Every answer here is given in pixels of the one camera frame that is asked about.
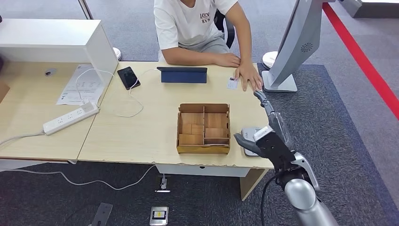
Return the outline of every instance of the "power outlet socket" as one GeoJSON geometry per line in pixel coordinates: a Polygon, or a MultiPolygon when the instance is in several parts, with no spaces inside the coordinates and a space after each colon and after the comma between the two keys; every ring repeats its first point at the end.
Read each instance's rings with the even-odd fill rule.
{"type": "Polygon", "coordinates": [[[78,109],[43,124],[46,135],[51,135],[99,112],[95,103],[88,102],[78,109]]]}

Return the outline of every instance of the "white wire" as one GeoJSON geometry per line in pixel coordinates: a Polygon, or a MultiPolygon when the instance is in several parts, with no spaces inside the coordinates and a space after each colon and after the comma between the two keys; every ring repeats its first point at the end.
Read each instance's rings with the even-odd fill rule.
{"type": "MultiPolygon", "coordinates": [[[[83,102],[84,100],[82,99],[82,96],[81,96],[81,94],[80,94],[80,90],[78,89],[78,79],[79,79],[84,73],[86,73],[86,72],[88,72],[88,71],[90,71],[90,70],[97,70],[97,71],[100,71],[100,72],[105,72],[105,73],[108,73],[108,74],[112,75],[113,77],[115,77],[111,72],[103,71],[103,70],[98,70],[98,69],[95,69],[95,68],[87,69],[87,70],[84,71],[82,74],[80,74],[80,75],[76,78],[75,88],[76,88],[76,91],[79,93],[79,98],[81,99],[82,102],[83,102]]],[[[157,70],[157,69],[149,69],[149,70],[143,72],[141,75],[144,75],[145,73],[147,73],[147,72],[149,72],[149,71],[156,71],[156,70],[157,70]]],[[[133,99],[140,105],[140,110],[138,110],[138,111],[137,111],[136,113],[134,113],[133,115],[122,115],[122,114],[117,114],[117,113],[115,113],[117,116],[122,117],[122,118],[132,118],[133,116],[138,115],[138,114],[144,109],[144,105],[143,105],[140,101],[138,101],[136,98],[134,98],[134,96],[132,96],[132,88],[133,88],[137,83],[138,83],[138,78],[137,78],[136,82],[133,84],[133,86],[130,87],[130,89],[129,89],[129,96],[130,96],[131,98],[133,98],[133,99]]]]}
{"type": "Polygon", "coordinates": [[[103,184],[107,185],[108,187],[112,188],[113,190],[120,191],[120,190],[123,190],[125,188],[130,187],[130,186],[138,184],[145,177],[145,175],[147,175],[148,171],[150,171],[154,166],[155,165],[152,165],[151,167],[149,167],[148,170],[144,173],[144,175],[137,182],[132,183],[132,184],[127,185],[127,186],[124,186],[124,187],[121,187],[121,188],[115,188],[112,185],[110,185],[107,182],[102,181],[102,180],[93,180],[93,181],[90,181],[90,182],[87,182],[87,183],[82,183],[82,184],[74,183],[70,179],[68,179],[63,172],[60,172],[60,171],[57,171],[57,172],[36,172],[36,171],[30,171],[30,170],[25,170],[25,169],[23,170],[23,169],[5,169],[5,168],[0,168],[0,170],[13,171],[13,172],[25,172],[25,173],[33,173],[33,174],[57,174],[57,173],[60,173],[65,178],[66,181],[68,181],[69,183],[71,183],[73,185],[76,185],[76,186],[82,186],[82,185],[92,184],[92,183],[95,183],[95,182],[100,182],[100,183],[103,183],[103,184]]]}
{"type": "MultiPolygon", "coordinates": [[[[156,71],[156,70],[157,70],[157,69],[149,69],[149,70],[147,70],[147,71],[141,73],[141,75],[144,75],[145,73],[147,73],[147,72],[149,72],[149,71],[156,71]]],[[[138,78],[137,78],[136,82],[133,84],[133,86],[130,87],[130,89],[129,89],[129,96],[130,96],[131,98],[133,98],[133,99],[140,105],[140,110],[138,110],[138,111],[137,111],[136,113],[134,113],[133,115],[116,114],[117,116],[122,117],[122,118],[131,118],[131,117],[133,117],[133,116],[138,115],[138,114],[144,109],[144,105],[143,105],[140,101],[138,101],[134,96],[132,96],[132,88],[133,88],[137,83],[138,83],[138,78]]]]}
{"type": "Polygon", "coordinates": [[[84,75],[86,72],[91,71],[91,70],[97,70],[97,71],[99,71],[99,72],[105,72],[105,73],[108,73],[108,74],[112,75],[113,77],[115,77],[111,72],[108,72],[108,71],[98,70],[98,69],[95,69],[95,68],[90,68],[90,69],[85,70],[82,74],[80,74],[80,75],[76,78],[76,82],[75,82],[76,91],[79,93],[79,98],[80,98],[80,100],[81,100],[82,102],[83,102],[84,100],[82,99],[82,95],[80,94],[80,90],[78,89],[78,80],[79,80],[79,78],[80,78],[82,75],[84,75]]]}
{"type": "Polygon", "coordinates": [[[23,134],[23,135],[19,135],[19,136],[10,137],[10,138],[7,138],[7,139],[5,139],[3,141],[0,141],[0,145],[6,143],[8,141],[11,141],[11,140],[21,139],[21,138],[24,138],[24,137],[35,137],[35,136],[40,136],[40,135],[45,135],[44,131],[40,131],[38,133],[23,134]]]}

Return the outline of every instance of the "smartphone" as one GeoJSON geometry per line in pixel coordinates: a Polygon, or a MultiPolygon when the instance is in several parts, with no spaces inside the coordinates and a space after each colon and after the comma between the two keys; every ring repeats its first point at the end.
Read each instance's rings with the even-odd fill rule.
{"type": "Polygon", "coordinates": [[[127,90],[129,90],[133,85],[132,88],[141,85],[131,67],[118,70],[118,75],[127,90]]]}

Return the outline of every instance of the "white round base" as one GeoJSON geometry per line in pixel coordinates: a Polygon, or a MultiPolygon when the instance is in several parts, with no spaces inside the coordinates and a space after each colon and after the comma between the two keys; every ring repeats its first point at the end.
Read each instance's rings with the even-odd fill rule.
{"type": "Polygon", "coordinates": [[[122,53],[120,52],[120,50],[118,48],[113,47],[113,51],[115,52],[116,58],[118,60],[122,59],[122,53]]]}
{"type": "Polygon", "coordinates": [[[277,54],[278,54],[277,51],[265,53],[262,57],[262,63],[265,66],[271,68],[274,64],[274,61],[276,61],[277,54]]]}

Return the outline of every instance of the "person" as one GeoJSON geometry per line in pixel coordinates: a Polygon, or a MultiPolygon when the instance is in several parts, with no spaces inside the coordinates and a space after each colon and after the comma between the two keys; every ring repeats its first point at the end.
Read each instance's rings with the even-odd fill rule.
{"type": "Polygon", "coordinates": [[[263,81],[252,64],[251,28],[238,0],[155,0],[154,16],[159,61],[236,67],[235,79],[241,76],[244,91],[248,81],[253,90],[262,89],[263,81]],[[214,24],[217,9],[236,29],[241,58],[229,52],[214,24]]]}

